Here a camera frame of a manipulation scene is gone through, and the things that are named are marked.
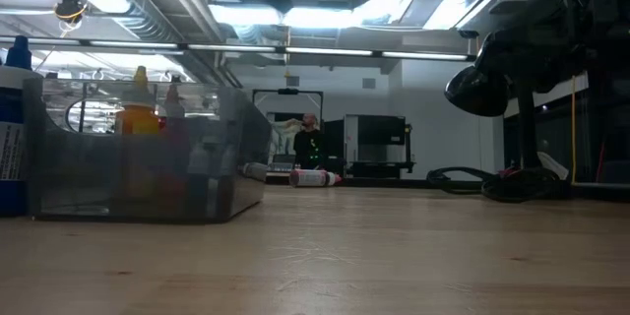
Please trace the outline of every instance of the hose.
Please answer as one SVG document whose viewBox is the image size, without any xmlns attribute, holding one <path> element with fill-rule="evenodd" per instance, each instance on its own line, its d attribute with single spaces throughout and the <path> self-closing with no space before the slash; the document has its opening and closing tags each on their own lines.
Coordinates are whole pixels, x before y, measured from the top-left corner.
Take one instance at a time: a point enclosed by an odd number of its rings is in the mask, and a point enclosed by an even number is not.
<svg viewBox="0 0 630 315">
<path fill-rule="evenodd" d="M 481 181 L 451 181 L 447 172 L 465 172 Z M 470 167 L 446 167 L 429 171 L 427 181 L 444 192 L 455 195 L 481 194 L 502 203 L 523 203 L 531 200 L 562 199 L 567 195 L 566 183 L 544 167 L 508 169 L 492 174 Z"/>
</svg>

